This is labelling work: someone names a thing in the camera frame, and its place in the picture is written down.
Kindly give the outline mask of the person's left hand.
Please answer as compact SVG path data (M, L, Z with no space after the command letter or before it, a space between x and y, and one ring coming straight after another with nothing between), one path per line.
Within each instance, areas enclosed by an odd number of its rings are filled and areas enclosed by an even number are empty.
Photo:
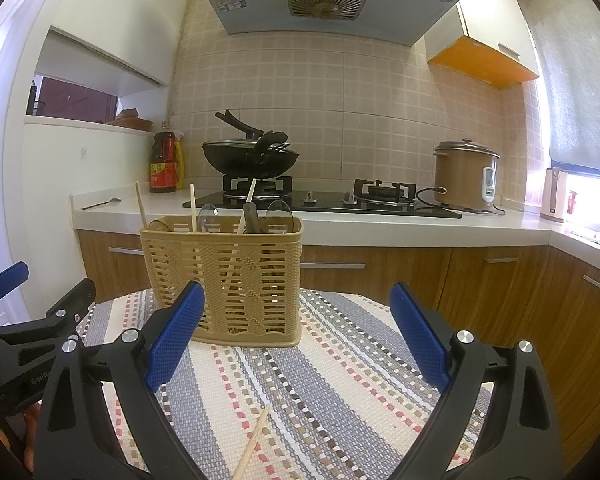
M18 442L22 445L22 451L16 456L30 472L34 471L35 434L41 408L42 404L35 402L20 414L7 417L4 425L0 426L0 440L8 450L12 447L12 442L9 441L9 436L4 428L8 427L18 438Z

